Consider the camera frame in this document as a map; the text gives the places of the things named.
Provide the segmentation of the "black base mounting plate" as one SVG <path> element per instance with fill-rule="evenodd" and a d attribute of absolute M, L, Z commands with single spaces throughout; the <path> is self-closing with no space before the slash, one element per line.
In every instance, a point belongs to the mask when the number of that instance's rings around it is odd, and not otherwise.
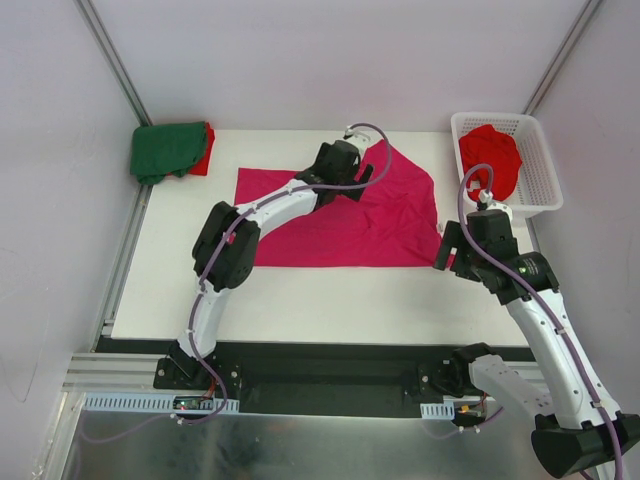
<path fill-rule="evenodd" d="M 221 341 L 203 364 L 174 341 L 102 339 L 105 354 L 158 355 L 152 386 L 243 413 L 416 418 L 423 404 L 478 397 L 457 378 L 455 345 Z"/>

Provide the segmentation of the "white plastic laundry basket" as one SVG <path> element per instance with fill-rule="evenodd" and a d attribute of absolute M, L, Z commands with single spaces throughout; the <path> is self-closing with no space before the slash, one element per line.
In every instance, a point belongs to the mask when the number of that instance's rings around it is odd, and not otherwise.
<path fill-rule="evenodd" d="M 558 210 L 563 196 L 555 166 L 539 122 L 529 115 L 498 112 L 458 112 L 451 117 L 451 131 L 459 179 L 464 177 L 460 139 L 484 125 L 514 141 L 522 165 L 514 189 L 504 202 L 518 219 Z"/>

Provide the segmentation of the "left aluminium corner post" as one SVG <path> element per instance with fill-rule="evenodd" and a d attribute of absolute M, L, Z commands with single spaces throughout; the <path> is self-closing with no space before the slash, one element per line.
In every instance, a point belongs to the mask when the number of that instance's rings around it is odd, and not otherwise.
<path fill-rule="evenodd" d="M 91 32 L 138 123 L 141 126 L 151 126 L 153 121 L 143 104 L 141 96 L 127 71 L 95 3 L 91 0 L 75 0 L 74 4 Z"/>

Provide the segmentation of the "aluminium corner post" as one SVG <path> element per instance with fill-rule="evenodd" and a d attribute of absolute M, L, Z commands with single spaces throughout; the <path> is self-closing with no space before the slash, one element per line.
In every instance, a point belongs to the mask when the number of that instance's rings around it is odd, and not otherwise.
<path fill-rule="evenodd" d="M 522 111 L 524 115 L 535 116 L 540 110 L 567 62 L 606 3 L 606 0 L 587 0 L 583 2 L 576 18 L 571 23 L 530 95 Z"/>
<path fill-rule="evenodd" d="M 143 104 L 141 96 L 127 71 L 95 3 L 91 0 L 75 0 L 74 4 L 91 32 L 138 123 L 141 126 L 151 126 L 153 121 Z"/>

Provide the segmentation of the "red t shirt in basket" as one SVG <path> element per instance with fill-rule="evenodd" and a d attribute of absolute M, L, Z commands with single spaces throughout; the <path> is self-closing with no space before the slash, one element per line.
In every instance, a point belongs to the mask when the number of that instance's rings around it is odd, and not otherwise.
<path fill-rule="evenodd" d="M 511 136 L 485 124 L 462 136 L 459 149 L 464 173 L 478 164 L 491 166 L 495 200 L 504 201 L 514 193 L 522 160 Z"/>

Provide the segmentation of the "folded red t shirt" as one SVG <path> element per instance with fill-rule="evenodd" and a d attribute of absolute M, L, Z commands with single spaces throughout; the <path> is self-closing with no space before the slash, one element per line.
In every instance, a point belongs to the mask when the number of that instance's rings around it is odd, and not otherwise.
<path fill-rule="evenodd" d="M 187 169 L 183 174 L 173 173 L 173 176 L 182 178 L 185 175 L 206 176 L 208 174 L 211 154 L 215 142 L 215 131 L 211 127 L 209 122 L 205 123 L 205 132 L 207 143 L 203 156 L 198 160 L 197 163 Z"/>

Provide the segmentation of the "right aluminium corner post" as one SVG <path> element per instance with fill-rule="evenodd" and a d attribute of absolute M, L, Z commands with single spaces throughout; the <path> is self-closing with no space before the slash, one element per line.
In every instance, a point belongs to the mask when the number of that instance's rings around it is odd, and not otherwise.
<path fill-rule="evenodd" d="M 522 111 L 524 115 L 535 116 L 540 110 L 567 62 L 606 3 L 606 0 L 587 0 L 583 2 L 576 18 L 571 23 L 530 95 Z"/>

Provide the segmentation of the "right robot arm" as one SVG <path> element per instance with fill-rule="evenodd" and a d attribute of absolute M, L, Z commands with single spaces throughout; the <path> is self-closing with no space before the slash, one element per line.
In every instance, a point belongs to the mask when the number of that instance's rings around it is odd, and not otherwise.
<path fill-rule="evenodd" d="M 623 478 L 623 455 L 639 441 L 639 417 L 623 413 L 598 377 L 552 268 L 538 252 L 519 252 L 508 215 L 490 209 L 448 222 L 435 267 L 497 297 L 526 338 L 547 389 L 524 380 L 485 343 L 455 350 L 433 374 L 432 387 L 455 397 L 479 390 L 530 421 L 534 453 L 557 479 Z"/>

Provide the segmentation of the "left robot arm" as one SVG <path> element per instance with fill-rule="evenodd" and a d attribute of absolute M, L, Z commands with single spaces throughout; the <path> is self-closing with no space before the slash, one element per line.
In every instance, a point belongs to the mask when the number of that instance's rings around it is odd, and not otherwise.
<path fill-rule="evenodd" d="M 367 136 L 355 133 L 323 143 L 313 164 L 279 189 L 244 204 L 220 202 L 212 208 L 192 249 L 197 276 L 194 303 L 185 329 L 159 365 L 158 388 L 176 380 L 199 389 L 210 381 L 212 366 L 204 358 L 216 348 L 231 291 L 254 268 L 260 240 L 338 195 L 358 201 L 374 171 L 370 165 L 361 166 L 370 144 Z"/>

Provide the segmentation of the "pink t shirt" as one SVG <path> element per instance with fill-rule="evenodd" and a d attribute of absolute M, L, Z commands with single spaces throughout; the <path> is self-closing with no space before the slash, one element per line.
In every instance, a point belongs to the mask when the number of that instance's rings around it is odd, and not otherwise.
<path fill-rule="evenodd" d="M 342 195 L 259 242 L 255 265 L 431 267 L 441 244 L 432 177 L 398 151 L 358 202 Z"/>

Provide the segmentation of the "folded green t shirt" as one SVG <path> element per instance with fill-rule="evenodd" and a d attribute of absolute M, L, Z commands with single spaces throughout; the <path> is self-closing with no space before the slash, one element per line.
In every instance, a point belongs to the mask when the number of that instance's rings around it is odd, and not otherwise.
<path fill-rule="evenodd" d="M 205 156 L 207 123 L 138 127 L 132 134 L 130 174 L 141 185 L 156 185 L 166 176 L 181 178 Z"/>

